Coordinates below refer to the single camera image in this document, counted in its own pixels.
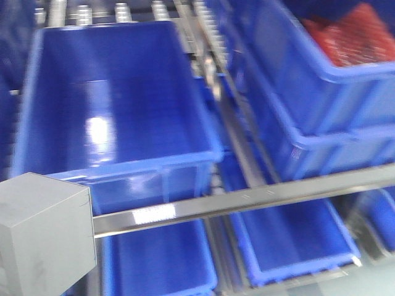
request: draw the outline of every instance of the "gray box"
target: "gray box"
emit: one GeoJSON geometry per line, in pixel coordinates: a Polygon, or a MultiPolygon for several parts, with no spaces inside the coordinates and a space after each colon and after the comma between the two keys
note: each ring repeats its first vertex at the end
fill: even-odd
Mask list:
{"type": "Polygon", "coordinates": [[[0,296],[57,296],[95,266],[88,187],[33,173],[0,183],[0,296]]]}

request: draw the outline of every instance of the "blue plastic bin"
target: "blue plastic bin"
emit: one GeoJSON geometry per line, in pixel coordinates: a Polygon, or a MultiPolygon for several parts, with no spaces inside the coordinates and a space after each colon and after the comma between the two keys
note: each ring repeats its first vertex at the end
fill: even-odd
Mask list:
{"type": "Polygon", "coordinates": [[[11,89],[20,89],[35,29],[35,0],[0,3],[0,73],[11,89]]]}
{"type": "Polygon", "coordinates": [[[378,189],[356,194],[354,207],[367,219],[389,251],[395,251],[394,188],[378,189]]]}
{"type": "Polygon", "coordinates": [[[253,55],[241,45],[240,39],[235,37],[235,40],[242,48],[244,59],[237,72],[238,79],[242,81],[238,87],[252,106],[260,136],[283,181],[395,161],[395,125],[355,129],[350,133],[304,136],[296,128],[253,55]]]}
{"type": "MultiPolygon", "coordinates": [[[[227,191],[247,187],[234,155],[227,154],[219,168],[227,191]]],[[[336,269],[360,257],[326,199],[236,213],[231,222],[253,286],[336,269]]]]}
{"type": "Polygon", "coordinates": [[[104,240],[106,296],[211,296],[217,285],[201,220],[104,240]]]}
{"type": "Polygon", "coordinates": [[[7,178],[11,143],[16,124],[18,100],[11,96],[7,83],[0,75],[0,181],[7,178]]]}
{"type": "Polygon", "coordinates": [[[97,214],[209,190],[222,148],[172,22],[44,29],[33,46],[11,176],[88,185],[97,214]]]}
{"type": "MultiPolygon", "coordinates": [[[[305,136],[395,123],[395,62],[335,67],[298,20],[338,19],[357,2],[247,0],[221,21],[238,28],[305,136]]],[[[366,2],[395,33],[395,4],[366,2]]]]}

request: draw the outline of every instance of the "red plastic parts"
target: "red plastic parts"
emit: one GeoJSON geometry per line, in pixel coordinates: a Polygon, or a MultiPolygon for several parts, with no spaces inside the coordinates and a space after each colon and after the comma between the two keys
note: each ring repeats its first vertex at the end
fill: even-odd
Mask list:
{"type": "Polygon", "coordinates": [[[367,3],[358,4],[337,22],[321,17],[302,22],[338,67],[395,60],[395,39],[367,3]]]}

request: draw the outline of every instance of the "metal rack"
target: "metal rack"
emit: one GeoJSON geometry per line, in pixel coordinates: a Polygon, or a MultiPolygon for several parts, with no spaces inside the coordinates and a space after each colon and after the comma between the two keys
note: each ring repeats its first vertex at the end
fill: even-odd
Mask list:
{"type": "MultiPolygon", "coordinates": [[[[250,107],[246,100],[237,92],[235,84],[227,72],[227,53],[223,39],[217,30],[210,10],[207,9],[202,1],[145,1],[147,4],[146,9],[139,7],[139,9],[136,9],[136,12],[128,4],[117,3],[117,1],[113,1],[113,8],[107,11],[105,9],[95,10],[94,7],[87,6],[83,2],[87,1],[81,1],[82,5],[76,7],[68,7],[67,0],[52,0],[46,7],[37,10],[36,19],[39,26],[62,27],[68,22],[76,25],[90,25],[97,23],[97,20],[103,17],[109,16],[114,17],[117,22],[135,22],[138,19],[135,16],[139,13],[144,13],[145,15],[140,19],[172,20],[177,24],[181,42],[185,52],[191,57],[193,69],[198,75],[202,75],[205,78],[207,85],[212,90],[232,148],[244,178],[250,187],[249,189],[227,194],[219,189],[216,190],[219,194],[209,197],[94,217],[98,250],[101,249],[102,237],[203,218],[218,274],[218,286],[215,290],[217,295],[286,294],[286,291],[291,288],[314,285],[327,279],[338,278],[347,275],[355,267],[361,266],[361,262],[355,258],[354,264],[345,266],[337,271],[306,275],[284,281],[281,284],[272,284],[263,288],[253,289],[248,283],[243,261],[238,252],[236,240],[226,215],[233,212],[392,186],[395,185],[395,164],[301,181],[279,183],[279,178],[265,153],[265,147],[257,136],[257,127],[251,116],[250,107]],[[243,117],[246,119],[251,131],[252,139],[258,147],[259,157],[265,162],[272,179],[277,184],[267,185],[264,180],[256,158],[247,143],[243,127],[233,110],[230,98],[224,91],[225,86],[223,81],[218,78],[218,74],[222,74],[225,77],[226,84],[242,111],[243,117]],[[144,213],[144,216],[147,218],[144,220],[136,219],[137,216],[141,216],[141,213],[144,213]]],[[[358,237],[361,245],[365,247],[365,250],[372,258],[378,260],[384,257],[391,257],[391,254],[382,247],[380,240],[375,237],[360,216],[357,216],[357,214],[350,215],[347,223],[355,234],[363,234],[358,237]]],[[[99,264],[94,271],[76,285],[77,294],[102,295],[100,283],[101,265],[99,264]]],[[[305,294],[294,291],[293,295],[305,294]]]]}

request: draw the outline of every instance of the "stainless steel bar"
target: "stainless steel bar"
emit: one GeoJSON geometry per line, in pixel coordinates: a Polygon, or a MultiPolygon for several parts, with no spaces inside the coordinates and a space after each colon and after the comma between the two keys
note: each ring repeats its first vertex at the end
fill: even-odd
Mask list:
{"type": "Polygon", "coordinates": [[[235,112],[231,106],[230,98],[223,89],[223,84],[217,75],[217,66],[211,55],[211,49],[204,42],[204,35],[197,27],[196,18],[193,16],[189,5],[181,0],[174,0],[177,11],[185,22],[188,22],[188,31],[196,41],[196,58],[203,69],[208,85],[212,88],[215,100],[218,102],[221,117],[228,131],[233,150],[243,171],[244,178],[249,187],[264,185],[266,182],[255,160],[255,156],[249,147],[244,131],[239,124],[235,112]]]}
{"type": "Polygon", "coordinates": [[[205,34],[206,40],[209,43],[210,48],[212,49],[212,55],[214,57],[215,63],[218,67],[218,71],[222,74],[224,74],[225,80],[227,85],[230,88],[230,91],[235,98],[235,101],[237,105],[239,106],[240,110],[243,113],[244,118],[246,119],[252,139],[254,141],[254,144],[257,146],[259,154],[262,158],[262,160],[265,162],[266,167],[268,169],[268,172],[270,173],[270,176],[274,180],[274,182],[279,183],[281,182],[280,177],[278,176],[278,173],[276,172],[276,169],[274,168],[272,161],[270,160],[270,157],[268,156],[266,149],[264,147],[264,143],[259,138],[259,132],[258,132],[258,127],[256,124],[256,121],[253,116],[253,112],[251,110],[251,106],[248,104],[247,100],[240,95],[238,92],[231,75],[229,74],[227,67],[226,67],[226,59],[223,58],[224,56],[224,48],[221,46],[218,46],[215,42],[215,38],[213,37],[216,35],[219,35],[217,26],[215,24],[214,16],[210,13],[210,11],[205,7],[203,1],[201,0],[196,0],[194,1],[194,6],[195,8],[199,11],[198,13],[198,19],[200,21],[200,24],[202,27],[205,28],[203,30],[203,33],[205,34]]]}
{"type": "Polygon", "coordinates": [[[94,218],[95,237],[395,185],[395,163],[94,218]]]}

